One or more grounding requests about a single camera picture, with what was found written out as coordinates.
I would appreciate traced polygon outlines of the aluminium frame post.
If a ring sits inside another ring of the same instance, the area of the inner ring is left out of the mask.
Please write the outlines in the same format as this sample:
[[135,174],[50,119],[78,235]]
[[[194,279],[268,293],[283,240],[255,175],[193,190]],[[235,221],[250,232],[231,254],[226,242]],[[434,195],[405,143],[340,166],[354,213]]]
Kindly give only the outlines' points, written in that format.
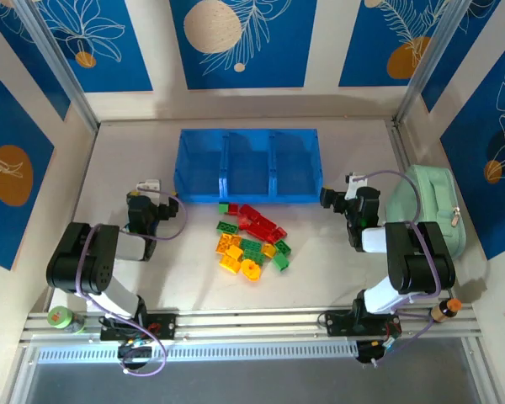
[[89,132],[94,136],[97,135],[100,126],[97,116],[38,8],[32,0],[13,0],[13,4],[24,27],[29,32],[68,98],[72,101],[75,110],[88,127]]
[[461,20],[464,18],[472,0],[449,0],[444,16],[439,20],[423,58],[411,78],[407,90],[399,104],[392,122],[399,127],[409,114],[413,103],[421,94],[435,67],[438,65],[445,49],[452,40]]

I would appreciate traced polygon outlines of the mint green zip pouch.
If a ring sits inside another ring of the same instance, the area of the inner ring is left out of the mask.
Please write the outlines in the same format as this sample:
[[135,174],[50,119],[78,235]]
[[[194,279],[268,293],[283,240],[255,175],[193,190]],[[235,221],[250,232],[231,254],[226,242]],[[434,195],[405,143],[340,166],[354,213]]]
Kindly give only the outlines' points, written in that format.
[[443,167],[412,165],[395,187],[385,207],[389,222],[419,221],[439,224],[452,258],[465,250],[466,232],[452,172]]

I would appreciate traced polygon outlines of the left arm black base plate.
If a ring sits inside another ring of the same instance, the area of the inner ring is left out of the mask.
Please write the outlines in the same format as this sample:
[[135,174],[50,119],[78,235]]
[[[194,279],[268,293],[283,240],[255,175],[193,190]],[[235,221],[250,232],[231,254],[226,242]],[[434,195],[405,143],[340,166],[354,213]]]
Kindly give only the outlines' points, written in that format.
[[[160,340],[173,340],[176,331],[176,318],[174,314],[148,313],[141,319],[141,325]],[[100,316],[101,341],[149,340],[150,338],[138,329],[116,321],[114,318]]]

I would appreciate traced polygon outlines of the blue leaf-print wall panel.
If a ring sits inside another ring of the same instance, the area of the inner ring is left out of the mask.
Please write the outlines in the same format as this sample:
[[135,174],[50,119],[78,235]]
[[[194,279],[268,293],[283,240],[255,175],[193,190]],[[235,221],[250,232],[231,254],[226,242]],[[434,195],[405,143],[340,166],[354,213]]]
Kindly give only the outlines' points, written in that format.
[[15,11],[13,0],[0,0],[0,32],[56,113],[65,120],[71,100]]
[[505,51],[441,137],[483,251],[505,251]]
[[0,267],[10,270],[54,146],[0,80]]
[[317,0],[169,0],[190,90],[302,88]]
[[500,2],[501,0],[471,0],[457,30],[421,92],[428,112],[431,112],[438,102]]
[[448,6],[449,0],[362,0],[339,85],[408,84]]
[[152,90],[125,0],[39,0],[36,7],[84,92]]

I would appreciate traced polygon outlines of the green tape roll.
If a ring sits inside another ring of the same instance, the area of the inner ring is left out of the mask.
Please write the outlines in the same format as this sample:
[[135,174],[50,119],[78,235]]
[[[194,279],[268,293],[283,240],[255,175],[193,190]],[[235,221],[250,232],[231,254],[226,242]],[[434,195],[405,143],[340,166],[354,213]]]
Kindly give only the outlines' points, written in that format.
[[50,326],[71,334],[81,333],[85,328],[85,317],[65,306],[52,308],[47,314],[47,322]]

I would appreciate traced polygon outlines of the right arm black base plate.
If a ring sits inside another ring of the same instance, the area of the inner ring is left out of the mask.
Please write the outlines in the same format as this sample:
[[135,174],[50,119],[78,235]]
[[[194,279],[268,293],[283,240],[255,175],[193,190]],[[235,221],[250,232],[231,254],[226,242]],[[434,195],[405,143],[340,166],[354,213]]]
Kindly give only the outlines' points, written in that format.
[[329,337],[398,338],[402,333],[399,318],[393,315],[340,310],[326,311],[324,318]]

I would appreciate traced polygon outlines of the blue three-compartment plastic bin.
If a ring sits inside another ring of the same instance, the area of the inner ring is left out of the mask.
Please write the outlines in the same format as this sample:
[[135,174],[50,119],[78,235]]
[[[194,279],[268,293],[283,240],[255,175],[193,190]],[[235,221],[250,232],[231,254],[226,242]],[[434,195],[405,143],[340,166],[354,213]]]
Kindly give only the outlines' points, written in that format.
[[315,129],[185,129],[174,169],[189,203],[308,204],[323,183]]

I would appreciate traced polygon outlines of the brown bottle orange cap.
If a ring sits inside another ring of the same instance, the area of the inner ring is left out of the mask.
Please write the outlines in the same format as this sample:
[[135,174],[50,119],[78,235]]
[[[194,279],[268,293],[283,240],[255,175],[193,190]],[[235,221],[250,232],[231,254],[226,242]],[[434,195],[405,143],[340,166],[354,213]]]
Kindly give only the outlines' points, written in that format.
[[434,306],[429,314],[434,322],[441,323],[447,319],[457,316],[458,312],[462,309],[462,302],[458,299],[451,298],[440,301]]

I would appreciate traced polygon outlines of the round yellow lego piece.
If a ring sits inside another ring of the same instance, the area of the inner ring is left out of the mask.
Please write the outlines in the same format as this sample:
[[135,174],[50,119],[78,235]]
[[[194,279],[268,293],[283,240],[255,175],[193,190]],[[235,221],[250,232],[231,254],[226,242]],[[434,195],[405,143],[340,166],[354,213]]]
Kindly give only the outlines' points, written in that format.
[[244,259],[241,262],[242,274],[250,281],[259,281],[262,273],[261,267],[252,259]]

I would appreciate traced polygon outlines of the tall yellow lego brick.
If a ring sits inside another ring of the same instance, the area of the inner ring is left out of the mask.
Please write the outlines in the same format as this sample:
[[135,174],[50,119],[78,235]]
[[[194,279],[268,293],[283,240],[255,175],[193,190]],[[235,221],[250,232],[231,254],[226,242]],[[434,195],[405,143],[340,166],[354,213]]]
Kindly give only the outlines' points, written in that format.
[[243,250],[235,245],[229,246],[223,253],[219,265],[233,274],[237,274],[241,268]]

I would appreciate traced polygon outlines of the aluminium mounting rail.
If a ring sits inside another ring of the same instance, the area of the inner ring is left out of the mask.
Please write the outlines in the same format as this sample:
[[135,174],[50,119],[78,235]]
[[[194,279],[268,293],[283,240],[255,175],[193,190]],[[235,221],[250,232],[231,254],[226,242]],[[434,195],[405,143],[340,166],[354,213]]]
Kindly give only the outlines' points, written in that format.
[[[327,341],[327,329],[317,318],[326,308],[266,309],[266,310],[221,310],[221,311],[156,311],[157,314],[175,312],[172,339],[163,343],[267,343]],[[426,305],[417,304],[401,311],[401,338],[417,335],[428,324],[423,318]],[[84,332],[70,334],[50,326],[45,313],[29,314],[21,332],[19,343],[65,345],[66,343],[99,343],[101,324],[99,314],[83,313],[86,316]],[[483,332],[473,309],[463,309],[454,319],[432,326],[422,335],[425,338],[479,338]]]

